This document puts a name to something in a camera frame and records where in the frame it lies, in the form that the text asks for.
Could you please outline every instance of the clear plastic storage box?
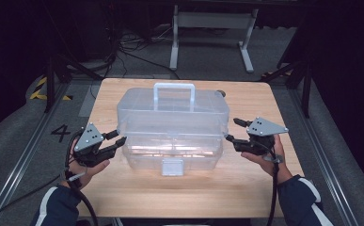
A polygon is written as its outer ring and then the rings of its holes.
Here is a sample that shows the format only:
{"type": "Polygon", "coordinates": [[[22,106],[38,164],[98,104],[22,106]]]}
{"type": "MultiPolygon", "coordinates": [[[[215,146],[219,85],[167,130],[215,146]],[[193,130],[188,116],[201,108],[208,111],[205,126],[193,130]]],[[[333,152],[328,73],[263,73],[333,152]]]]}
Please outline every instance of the clear plastic storage box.
{"type": "Polygon", "coordinates": [[[228,121],[222,94],[193,84],[129,89],[118,103],[118,132],[127,137],[122,152],[129,165],[163,175],[213,169],[223,153],[228,121]]]}

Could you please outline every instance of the sleeve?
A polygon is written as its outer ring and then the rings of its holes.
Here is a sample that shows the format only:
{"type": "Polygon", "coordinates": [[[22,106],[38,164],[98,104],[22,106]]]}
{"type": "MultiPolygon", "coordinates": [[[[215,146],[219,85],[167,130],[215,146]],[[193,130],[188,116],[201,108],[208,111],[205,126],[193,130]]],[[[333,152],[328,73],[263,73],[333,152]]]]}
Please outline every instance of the sleeve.
{"type": "Polygon", "coordinates": [[[329,226],[333,225],[318,207],[320,194],[307,179],[295,175],[277,187],[278,201],[289,226],[329,226]]]}
{"type": "Polygon", "coordinates": [[[67,187],[51,187],[44,195],[40,209],[35,214],[31,226],[70,226],[75,225],[79,216],[76,206],[81,200],[67,187]]]}

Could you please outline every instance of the gray carpet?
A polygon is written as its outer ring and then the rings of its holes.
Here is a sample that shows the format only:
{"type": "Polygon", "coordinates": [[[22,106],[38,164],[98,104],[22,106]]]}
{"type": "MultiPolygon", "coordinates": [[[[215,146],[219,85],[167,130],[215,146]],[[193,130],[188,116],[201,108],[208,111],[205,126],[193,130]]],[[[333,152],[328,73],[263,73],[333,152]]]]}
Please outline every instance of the gray carpet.
{"type": "MultiPolygon", "coordinates": [[[[215,36],[201,30],[188,30],[181,35],[179,67],[176,72],[118,53],[119,60],[114,63],[107,76],[171,79],[179,76],[180,79],[192,80],[256,81],[263,73],[276,69],[277,62],[293,33],[294,29],[255,29],[248,45],[248,52],[255,70],[252,74],[245,72],[244,63],[236,46],[242,35],[241,31],[230,30],[224,35],[215,36]]],[[[143,50],[131,52],[131,54],[167,67],[170,47],[171,42],[164,40],[143,50]]],[[[306,176],[313,179],[318,186],[326,215],[334,225],[344,225],[345,222],[336,205],[335,197],[320,170],[313,146],[299,120],[299,112],[293,106],[293,98],[290,92],[282,86],[284,80],[285,78],[278,78],[273,81],[272,90],[286,126],[290,129],[290,136],[303,170],[306,176]]],[[[31,84],[25,94],[26,98],[29,98],[36,83],[37,81],[31,84]]],[[[66,92],[67,95],[73,96],[73,99],[59,101],[58,107],[54,109],[53,117],[47,122],[39,145],[34,151],[26,171],[21,175],[20,183],[11,194],[13,200],[61,172],[64,152],[71,136],[64,136],[60,142],[60,136],[52,135],[52,132],[62,125],[67,125],[69,132],[75,132],[84,126],[94,104],[94,96],[97,95],[99,85],[100,82],[91,82],[83,75],[75,75],[75,79],[67,87],[66,92]]],[[[28,99],[25,106],[0,123],[0,190],[17,164],[24,147],[33,136],[34,130],[43,116],[44,107],[45,101],[28,99]]],[[[340,185],[346,194],[345,198],[353,209],[357,225],[364,225],[364,174],[350,154],[349,148],[315,87],[311,90],[309,114],[326,156],[338,175],[340,185]]],[[[27,225],[46,190],[47,188],[6,210],[3,215],[0,215],[0,225],[27,225]]],[[[101,225],[104,225],[111,222],[111,219],[101,218],[100,221],[101,225]]],[[[265,218],[252,219],[254,226],[265,225],[265,223],[265,218]]],[[[277,218],[273,225],[285,225],[285,222],[282,218],[277,218]]]]}

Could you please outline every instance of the wooden table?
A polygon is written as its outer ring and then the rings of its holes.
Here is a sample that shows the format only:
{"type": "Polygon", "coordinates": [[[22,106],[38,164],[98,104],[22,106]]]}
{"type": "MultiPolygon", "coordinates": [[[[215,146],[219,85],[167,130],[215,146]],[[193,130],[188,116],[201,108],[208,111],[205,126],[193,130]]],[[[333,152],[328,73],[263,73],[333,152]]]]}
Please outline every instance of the wooden table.
{"type": "MultiPolygon", "coordinates": [[[[101,133],[117,128],[117,104],[129,88],[152,88],[156,82],[193,83],[196,89],[224,90],[229,105],[229,133],[248,139],[233,118],[253,121],[263,117],[284,125],[276,100],[265,83],[104,79],[89,121],[101,133]]],[[[303,171],[288,134],[282,134],[292,174],[303,171]]],[[[115,139],[105,141],[102,147],[115,139]]],[[[242,158],[224,140],[224,155],[213,170],[187,170],[183,177],[164,177],[160,170],[131,169],[121,149],[111,164],[83,190],[98,217],[125,218],[267,218],[272,178],[257,164],[242,158]]],[[[90,216],[83,203],[80,216],[90,216]]],[[[277,204],[275,217],[282,217],[277,204]]]]}

